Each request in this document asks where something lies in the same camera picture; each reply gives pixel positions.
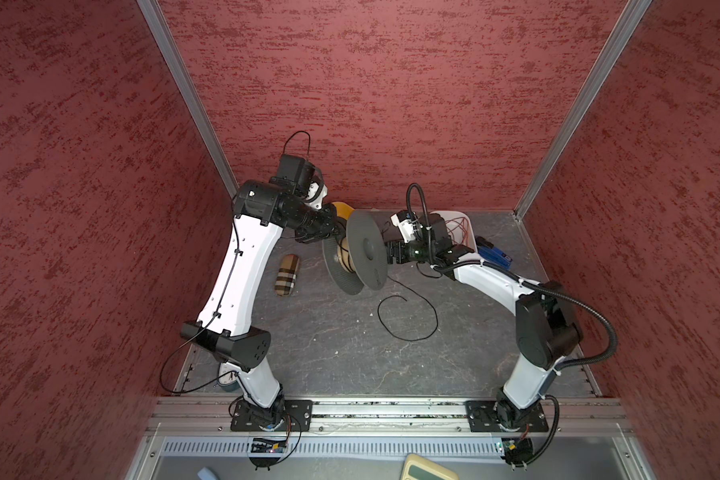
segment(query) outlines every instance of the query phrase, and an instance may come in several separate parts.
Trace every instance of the yellow device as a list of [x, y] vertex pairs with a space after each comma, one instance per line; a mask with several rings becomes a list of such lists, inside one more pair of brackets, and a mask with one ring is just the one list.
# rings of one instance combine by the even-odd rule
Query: yellow device
[[401, 480], [458, 480], [458, 475], [426, 458], [411, 454], [405, 459]]

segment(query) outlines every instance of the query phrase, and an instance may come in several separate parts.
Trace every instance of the metal corner post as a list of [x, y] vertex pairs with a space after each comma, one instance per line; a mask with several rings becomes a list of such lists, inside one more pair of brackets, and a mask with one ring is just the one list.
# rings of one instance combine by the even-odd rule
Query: metal corner post
[[168, 64], [168, 69], [173, 75], [173, 80], [179, 87], [181, 96], [186, 102], [186, 107], [190, 110], [192, 119], [200, 131], [200, 136], [205, 142], [206, 148], [208, 148], [208, 153], [210, 153], [213, 163], [219, 171], [224, 186], [230, 193], [230, 197], [233, 197], [238, 190], [237, 180], [235, 180], [235, 175], [232, 173], [229, 162], [226, 161], [226, 155], [224, 155], [224, 150], [216, 136], [216, 132], [213, 131], [213, 126], [208, 119], [205, 108], [202, 106], [200, 96], [197, 94], [197, 90], [195, 90], [190, 72], [186, 70], [179, 49], [173, 41], [173, 36], [168, 28], [163, 10], [161, 10], [157, 4], [157, 0], [136, 1], [139, 4], [139, 8], [141, 8], [141, 12], [144, 14], [146, 24], [149, 25], [152, 31], [157, 46], [160, 48], [160, 52], [163, 54], [163, 58]]
[[552, 145], [550, 145], [547, 154], [541, 160], [539, 168], [530, 180], [523, 197], [520, 198], [518, 206], [515, 207], [514, 214], [519, 220], [522, 220], [528, 212], [530, 205], [534, 202], [542, 185], [544, 185], [544, 182], [557, 163], [557, 159], [560, 158], [566, 145], [568, 145], [568, 141], [574, 135], [581, 119], [584, 118], [584, 114], [595, 100], [597, 92], [600, 91], [600, 88], [605, 83], [608, 74], [616, 64], [616, 60], [618, 60], [626, 43], [632, 37], [635, 28], [637, 28], [637, 25], [640, 23], [643, 14], [645, 14], [650, 4], [651, 0], [627, 1], [619, 19], [616, 20], [614, 30], [611, 31], [608, 36], [589, 75], [587, 75], [584, 84], [581, 86], [581, 90], [579, 90], [574, 104], [571, 105], [568, 115], [565, 120], [563, 120], [560, 129], [557, 131], [557, 135], [552, 140]]

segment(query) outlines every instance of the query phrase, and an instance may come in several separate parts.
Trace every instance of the yellow object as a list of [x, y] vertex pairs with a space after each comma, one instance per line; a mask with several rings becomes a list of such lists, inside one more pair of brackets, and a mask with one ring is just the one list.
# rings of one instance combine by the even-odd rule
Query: yellow object
[[458, 480], [458, 475], [426, 458], [411, 454], [405, 459], [401, 480]]
[[355, 211], [354, 208], [344, 202], [333, 202], [332, 205], [336, 207], [336, 216], [340, 216], [344, 220], [349, 220], [349, 216]]

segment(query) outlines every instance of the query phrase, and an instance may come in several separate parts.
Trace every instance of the light blue object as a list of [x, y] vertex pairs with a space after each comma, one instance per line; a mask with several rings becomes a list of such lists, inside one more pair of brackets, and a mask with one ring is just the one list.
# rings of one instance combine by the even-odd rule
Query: light blue object
[[197, 473], [197, 476], [200, 480], [219, 480], [219, 477], [208, 467], [202, 467], [202, 470]]

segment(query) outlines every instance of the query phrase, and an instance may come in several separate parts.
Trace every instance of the brown plaid pouch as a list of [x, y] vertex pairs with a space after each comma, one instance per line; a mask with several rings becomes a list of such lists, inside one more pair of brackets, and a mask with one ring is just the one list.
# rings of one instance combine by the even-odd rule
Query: brown plaid pouch
[[286, 255], [280, 263], [280, 271], [275, 280], [275, 293], [280, 296], [290, 295], [296, 285], [296, 271], [298, 270], [298, 257], [294, 254]]

